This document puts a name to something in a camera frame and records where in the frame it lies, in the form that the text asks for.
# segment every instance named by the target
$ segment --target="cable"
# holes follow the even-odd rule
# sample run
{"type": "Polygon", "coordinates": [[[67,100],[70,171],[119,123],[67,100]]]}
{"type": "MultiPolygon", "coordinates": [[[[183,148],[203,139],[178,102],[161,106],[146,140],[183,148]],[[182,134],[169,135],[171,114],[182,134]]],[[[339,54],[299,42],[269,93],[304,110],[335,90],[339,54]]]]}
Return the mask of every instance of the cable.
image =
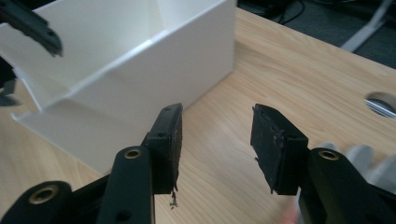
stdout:
{"type": "Polygon", "coordinates": [[[340,4],[340,3],[349,3],[349,2],[356,2],[358,0],[344,0],[344,1],[339,1],[339,2],[325,2],[325,1],[320,1],[320,0],[314,0],[314,2],[325,4],[325,5],[335,5],[335,4],[340,4]]]}
{"type": "Polygon", "coordinates": [[[282,24],[282,25],[285,25],[286,23],[288,23],[288,22],[290,22],[290,21],[293,21],[293,20],[295,20],[295,19],[297,19],[297,17],[299,17],[299,16],[301,16],[301,14],[303,14],[303,12],[305,11],[305,4],[304,4],[304,2],[303,2],[303,0],[298,0],[298,2],[300,3],[300,5],[301,5],[301,9],[300,9],[300,11],[297,13],[297,15],[295,15],[295,16],[293,16],[293,17],[291,17],[290,19],[288,19],[288,20],[286,20],[286,21],[284,21],[284,19],[285,19],[285,11],[286,11],[286,9],[285,9],[285,11],[282,13],[282,15],[280,16],[280,19],[279,19],[279,24],[282,24]]]}

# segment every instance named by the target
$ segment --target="metal part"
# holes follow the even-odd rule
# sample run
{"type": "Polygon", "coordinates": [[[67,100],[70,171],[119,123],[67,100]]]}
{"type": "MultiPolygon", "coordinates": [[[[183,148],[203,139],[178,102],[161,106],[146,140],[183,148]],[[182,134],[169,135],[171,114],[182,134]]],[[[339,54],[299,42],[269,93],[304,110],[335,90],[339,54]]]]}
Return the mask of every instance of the metal part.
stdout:
{"type": "Polygon", "coordinates": [[[125,153],[124,153],[124,157],[126,158],[126,159],[129,159],[129,160],[132,160],[132,159],[136,159],[136,158],[138,158],[140,155],[142,155],[142,151],[140,151],[140,149],[138,149],[138,148],[131,148],[131,149],[129,149],[129,150],[127,150],[125,153]]]}
{"type": "Polygon", "coordinates": [[[329,161],[338,161],[340,158],[338,157],[338,155],[330,150],[321,150],[319,152],[319,155],[326,160],[329,161]]]}
{"type": "Polygon", "coordinates": [[[0,0],[0,18],[41,44],[52,56],[62,56],[62,42],[49,23],[15,0],[0,0]]]}
{"type": "Polygon", "coordinates": [[[384,102],[377,99],[366,99],[365,102],[375,113],[387,118],[396,118],[396,113],[384,102]]]}
{"type": "Polygon", "coordinates": [[[59,191],[57,185],[48,185],[42,189],[39,189],[32,194],[29,198],[29,203],[31,204],[41,204],[53,199],[59,191]]]}

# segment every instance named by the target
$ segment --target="white cardboard box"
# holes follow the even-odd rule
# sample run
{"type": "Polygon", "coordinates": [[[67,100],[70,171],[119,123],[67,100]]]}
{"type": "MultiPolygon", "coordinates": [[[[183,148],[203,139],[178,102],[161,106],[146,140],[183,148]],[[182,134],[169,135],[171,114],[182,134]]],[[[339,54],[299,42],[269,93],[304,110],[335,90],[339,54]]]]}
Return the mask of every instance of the white cardboard box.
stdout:
{"type": "Polygon", "coordinates": [[[193,103],[233,69],[234,0],[64,0],[36,12],[64,56],[0,26],[0,55],[39,111],[14,116],[104,173],[161,108],[193,103]]]}

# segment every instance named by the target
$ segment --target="wood grain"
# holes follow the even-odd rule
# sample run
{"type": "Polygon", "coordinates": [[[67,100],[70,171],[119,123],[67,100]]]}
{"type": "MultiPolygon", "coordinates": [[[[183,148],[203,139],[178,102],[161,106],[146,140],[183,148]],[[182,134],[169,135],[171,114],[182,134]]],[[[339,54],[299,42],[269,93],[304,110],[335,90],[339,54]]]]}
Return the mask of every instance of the wood grain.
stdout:
{"type": "MultiPolygon", "coordinates": [[[[251,107],[281,111],[310,147],[368,144],[379,161],[396,152],[396,121],[364,97],[395,87],[396,70],[237,9],[234,72],[185,110],[179,207],[157,196],[157,223],[279,223],[290,198],[270,194],[254,160],[251,107]]],[[[0,108],[0,215],[42,181],[77,189],[99,177],[12,120],[23,107],[0,108]]]]}

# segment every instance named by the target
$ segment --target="floor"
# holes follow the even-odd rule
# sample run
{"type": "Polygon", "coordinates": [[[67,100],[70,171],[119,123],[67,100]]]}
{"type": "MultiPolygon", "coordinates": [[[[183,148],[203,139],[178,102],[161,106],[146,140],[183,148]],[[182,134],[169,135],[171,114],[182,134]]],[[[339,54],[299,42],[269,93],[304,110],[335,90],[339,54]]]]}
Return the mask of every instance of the floor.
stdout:
{"type": "MultiPolygon", "coordinates": [[[[284,21],[304,9],[299,17],[285,25],[340,47],[371,19],[380,3],[379,0],[347,0],[338,4],[333,3],[332,0],[294,0],[285,11],[284,21]]],[[[261,10],[255,4],[241,7],[251,12],[261,10]]],[[[396,5],[393,4],[388,11],[388,20],[384,26],[354,53],[396,69],[395,15],[396,5]]],[[[280,17],[272,18],[273,21],[279,19],[280,17]]]]}

